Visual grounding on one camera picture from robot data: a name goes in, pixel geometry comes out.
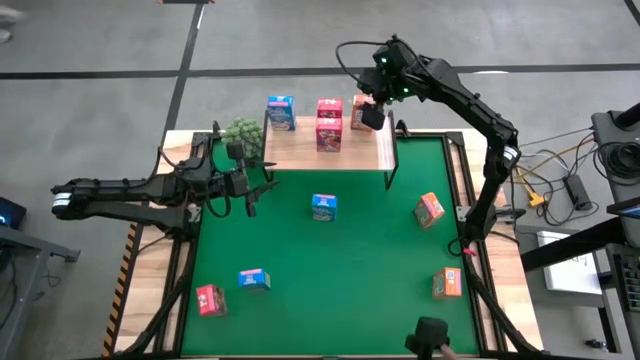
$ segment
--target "pink box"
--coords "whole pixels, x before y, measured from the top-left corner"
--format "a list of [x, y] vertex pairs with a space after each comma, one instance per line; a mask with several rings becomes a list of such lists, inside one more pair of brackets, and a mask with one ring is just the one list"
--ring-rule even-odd
[[339, 152], [342, 142], [342, 118], [318, 118], [316, 120], [316, 144], [318, 151]]
[[319, 118], [342, 118], [342, 99], [320, 99], [318, 100]]
[[215, 285], [205, 285], [196, 288], [198, 311], [200, 316], [220, 316], [227, 313], [227, 303], [224, 290]]

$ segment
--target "green tabletop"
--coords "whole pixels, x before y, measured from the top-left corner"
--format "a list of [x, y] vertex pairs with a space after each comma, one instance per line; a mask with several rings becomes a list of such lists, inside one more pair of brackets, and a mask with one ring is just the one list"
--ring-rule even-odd
[[[431, 296], [433, 274], [462, 268], [446, 250], [457, 232], [442, 142], [398, 140], [398, 154], [388, 191], [376, 172], [282, 171], [257, 217], [247, 217], [243, 199], [224, 219], [204, 210], [192, 291], [223, 287], [229, 312], [201, 317], [191, 296], [182, 354], [408, 354], [404, 338], [420, 316], [447, 321], [452, 347], [476, 354], [466, 285], [461, 298]], [[234, 166], [222, 146], [214, 156], [219, 168]], [[250, 178], [265, 181], [257, 170]], [[427, 192], [446, 214], [423, 230], [412, 210]], [[337, 196], [335, 222], [312, 219], [314, 193]], [[214, 206], [221, 213], [224, 203]], [[254, 268], [271, 275], [270, 291], [238, 287], [238, 272]]]

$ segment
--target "toy box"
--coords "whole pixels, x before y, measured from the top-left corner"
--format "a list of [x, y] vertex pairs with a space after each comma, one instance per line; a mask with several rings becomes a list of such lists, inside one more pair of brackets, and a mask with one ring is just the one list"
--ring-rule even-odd
[[318, 151], [340, 152], [342, 142], [342, 118], [318, 118], [316, 120], [316, 145]]
[[318, 100], [318, 117], [342, 118], [342, 99], [320, 99]]
[[273, 130], [293, 131], [296, 129], [293, 96], [269, 96], [267, 114]]
[[444, 268], [433, 275], [433, 297], [435, 299], [458, 296], [462, 296], [460, 269]]
[[356, 130], [373, 129], [362, 123], [362, 107], [364, 104], [373, 103], [370, 96], [360, 94], [353, 97], [353, 110], [351, 111], [351, 128]]
[[205, 285], [196, 288], [198, 311], [201, 316], [220, 316], [227, 313], [227, 303], [224, 290], [215, 285]]
[[444, 215], [444, 209], [436, 198], [436, 194], [428, 193], [420, 197], [418, 205], [416, 205], [416, 208], [413, 210], [413, 214], [416, 216], [420, 226], [426, 229]]
[[338, 214], [338, 198], [334, 195], [313, 194], [311, 210], [314, 220], [335, 221]]
[[271, 276], [264, 269], [240, 271], [238, 286], [247, 289], [269, 290], [271, 289]]

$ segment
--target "gray floor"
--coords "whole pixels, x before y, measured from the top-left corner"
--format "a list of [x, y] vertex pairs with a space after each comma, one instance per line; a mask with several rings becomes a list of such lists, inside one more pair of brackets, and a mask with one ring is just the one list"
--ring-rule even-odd
[[[28, 11], [29, 18], [15, 29], [11, 43], [0, 45], [0, 72], [176, 70], [194, 10], [154, 0], [8, 2]], [[220, 0], [206, 7], [191, 68], [335, 67], [338, 42], [381, 41], [395, 32], [416, 51], [454, 65], [640, 62], [640, 26], [622, 0]], [[345, 61], [370, 65], [373, 50], [345, 50]], [[640, 99], [640, 71], [461, 78], [513, 121], [521, 143], [587, 127], [593, 112], [626, 109]], [[44, 287], [47, 294], [35, 305], [21, 359], [99, 354], [127, 225], [57, 221], [49, 212], [49, 188], [80, 176], [147, 175], [174, 85], [173, 78], [0, 81], [0, 196], [28, 208], [27, 233], [82, 249], [77, 264], [51, 262], [63, 283]], [[267, 95], [294, 95], [297, 112], [311, 114], [316, 98], [348, 99], [355, 92], [345, 76], [189, 79], [176, 128], [261, 118]], [[435, 103], [410, 100], [393, 109], [414, 128], [468, 127]], [[523, 150], [562, 150], [584, 135]], [[566, 159], [571, 163], [571, 156]], [[553, 163], [541, 172], [562, 175]], [[603, 208], [611, 203], [606, 181], [590, 162], [579, 173], [594, 201]], [[520, 187], [515, 197], [516, 205], [525, 207]], [[568, 209], [566, 195], [558, 193], [553, 210], [560, 217]], [[606, 218], [601, 209], [565, 227], [583, 229]], [[533, 213], [521, 223], [544, 224]], [[581, 344], [602, 337], [594, 309], [536, 303], [535, 310], [547, 350], [606, 357]]]

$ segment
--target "electronic device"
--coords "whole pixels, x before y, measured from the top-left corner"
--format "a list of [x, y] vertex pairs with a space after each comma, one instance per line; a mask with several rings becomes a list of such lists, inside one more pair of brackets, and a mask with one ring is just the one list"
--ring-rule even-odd
[[640, 220], [640, 196], [607, 206], [607, 212], [618, 216]]
[[26, 213], [27, 209], [23, 206], [0, 197], [0, 226], [8, 226], [18, 230]]

